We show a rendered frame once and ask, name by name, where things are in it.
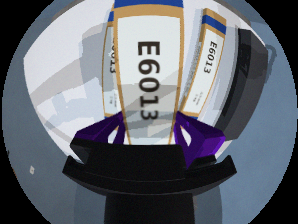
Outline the white welding electrode pack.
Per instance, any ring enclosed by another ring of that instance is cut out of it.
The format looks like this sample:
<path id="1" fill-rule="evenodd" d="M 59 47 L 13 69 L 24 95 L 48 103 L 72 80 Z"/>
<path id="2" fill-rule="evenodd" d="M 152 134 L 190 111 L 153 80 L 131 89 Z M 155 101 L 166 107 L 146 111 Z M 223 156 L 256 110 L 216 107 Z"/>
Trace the white welding electrode pack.
<path id="1" fill-rule="evenodd" d="M 113 19 L 114 3 L 107 21 L 102 56 L 102 98 L 104 119 L 121 111 L 114 64 Z"/>
<path id="2" fill-rule="evenodd" d="M 114 59 L 128 143 L 171 144 L 184 60 L 183 0 L 115 0 Z"/>
<path id="3" fill-rule="evenodd" d="M 226 35 L 226 19 L 203 9 L 202 25 L 190 78 L 178 111 L 198 119 L 220 64 Z"/>

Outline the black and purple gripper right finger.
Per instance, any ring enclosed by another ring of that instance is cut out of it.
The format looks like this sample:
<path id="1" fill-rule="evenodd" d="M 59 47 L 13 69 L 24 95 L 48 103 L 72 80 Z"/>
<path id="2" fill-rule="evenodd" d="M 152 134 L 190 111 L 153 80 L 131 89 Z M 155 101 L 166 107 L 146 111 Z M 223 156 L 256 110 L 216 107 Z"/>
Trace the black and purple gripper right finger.
<path id="1" fill-rule="evenodd" d="M 182 146 L 187 169 L 193 160 L 215 155 L 226 139 L 222 130 L 191 118 L 178 110 L 175 120 L 173 128 L 175 144 Z M 189 146 L 180 125 L 191 137 Z"/>

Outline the black low platform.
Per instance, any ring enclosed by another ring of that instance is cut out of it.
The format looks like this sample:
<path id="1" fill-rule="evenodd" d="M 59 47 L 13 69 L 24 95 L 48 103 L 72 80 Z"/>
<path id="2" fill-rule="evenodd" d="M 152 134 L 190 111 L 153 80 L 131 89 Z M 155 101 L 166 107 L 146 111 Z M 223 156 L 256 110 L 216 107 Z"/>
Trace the black low platform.
<path id="1" fill-rule="evenodd" d="M 252 117 L 264 87 L 267 67 L 266 47 L 251 30 L 238 28 L 238 56 L 234 78 L 214 126 L 222 130 L 225 141 L 237 139 Z"/>

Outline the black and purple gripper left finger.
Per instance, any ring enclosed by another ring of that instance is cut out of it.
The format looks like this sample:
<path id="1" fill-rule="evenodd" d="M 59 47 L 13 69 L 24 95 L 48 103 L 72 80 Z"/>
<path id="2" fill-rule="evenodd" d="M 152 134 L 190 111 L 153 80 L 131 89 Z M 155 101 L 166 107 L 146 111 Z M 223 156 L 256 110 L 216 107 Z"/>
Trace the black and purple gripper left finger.
<path id="1" fill-rule="evenodd" d="M 123 113 L 122 111 L 120 111 L 112 115 L 111 117 L 108 117 L 81 130 L 78 130 L 74 138 L 88 139 L 93 140 L 94 142 L 108 143 L 109 135 L 119 125 L 113 143 L 124 144 L 126 128 L 123 120 Z"/>

